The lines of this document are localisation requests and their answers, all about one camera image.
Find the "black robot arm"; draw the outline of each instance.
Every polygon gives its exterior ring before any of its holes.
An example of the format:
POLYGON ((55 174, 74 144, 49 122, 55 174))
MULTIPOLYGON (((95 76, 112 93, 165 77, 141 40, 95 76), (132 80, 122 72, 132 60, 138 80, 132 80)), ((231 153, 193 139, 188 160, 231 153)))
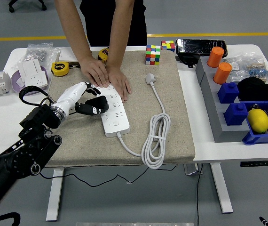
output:
POLYGON ((20 123, 20 140, 0 154, 0 201, 18 179, 39 174, 62 143, 44 124, 53 129, 60 125, 47 105, 34 108, 20 123))

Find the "black case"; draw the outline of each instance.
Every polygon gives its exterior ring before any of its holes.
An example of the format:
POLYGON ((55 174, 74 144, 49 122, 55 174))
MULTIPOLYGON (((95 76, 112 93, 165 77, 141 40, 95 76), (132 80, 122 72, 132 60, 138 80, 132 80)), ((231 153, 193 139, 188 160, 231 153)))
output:
POLYGON ((177 39, 175 44, 179 59, 189 68, 198 63, 199 57, 209 56, 216 46, 224 49, 223 58, 228 55, 226 42, 223 40, 177 39))

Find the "cable tie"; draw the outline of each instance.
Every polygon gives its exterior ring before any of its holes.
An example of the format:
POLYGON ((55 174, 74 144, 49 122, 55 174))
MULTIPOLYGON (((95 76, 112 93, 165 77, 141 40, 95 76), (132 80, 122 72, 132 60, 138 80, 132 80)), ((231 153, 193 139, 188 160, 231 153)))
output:
POLYGON ((166 140, 165 137, 159 137, 159 136, 155 136, 155 135, 151 135, 151 134, 149 134, 148 137, 153 137, 153 138, 158 138, 158 139, 161 139, 161 140, 166 140))

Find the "pen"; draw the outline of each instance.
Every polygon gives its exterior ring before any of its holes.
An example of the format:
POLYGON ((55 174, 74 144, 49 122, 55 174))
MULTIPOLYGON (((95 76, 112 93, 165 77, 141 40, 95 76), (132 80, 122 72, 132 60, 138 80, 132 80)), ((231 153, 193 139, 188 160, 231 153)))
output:
POLYGON ((260 221, 261 221, 265 226, 268 226, 268 222, 267 222, 264 218, 260 217, 260 221))

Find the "person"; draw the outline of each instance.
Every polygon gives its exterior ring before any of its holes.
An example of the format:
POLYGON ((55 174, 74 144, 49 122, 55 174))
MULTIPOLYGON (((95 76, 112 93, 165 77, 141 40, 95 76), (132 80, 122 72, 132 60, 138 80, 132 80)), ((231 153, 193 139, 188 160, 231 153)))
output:
POLYGON ((120 67, 126 46, 147 45, 143 0, 82 0, 90 46, 109 46, 106 65, 92 57, 82 21, 73 0, 55 0, 65 36, 83 74, 95 86, 115 87, 123 102, 131 87, 120 67))

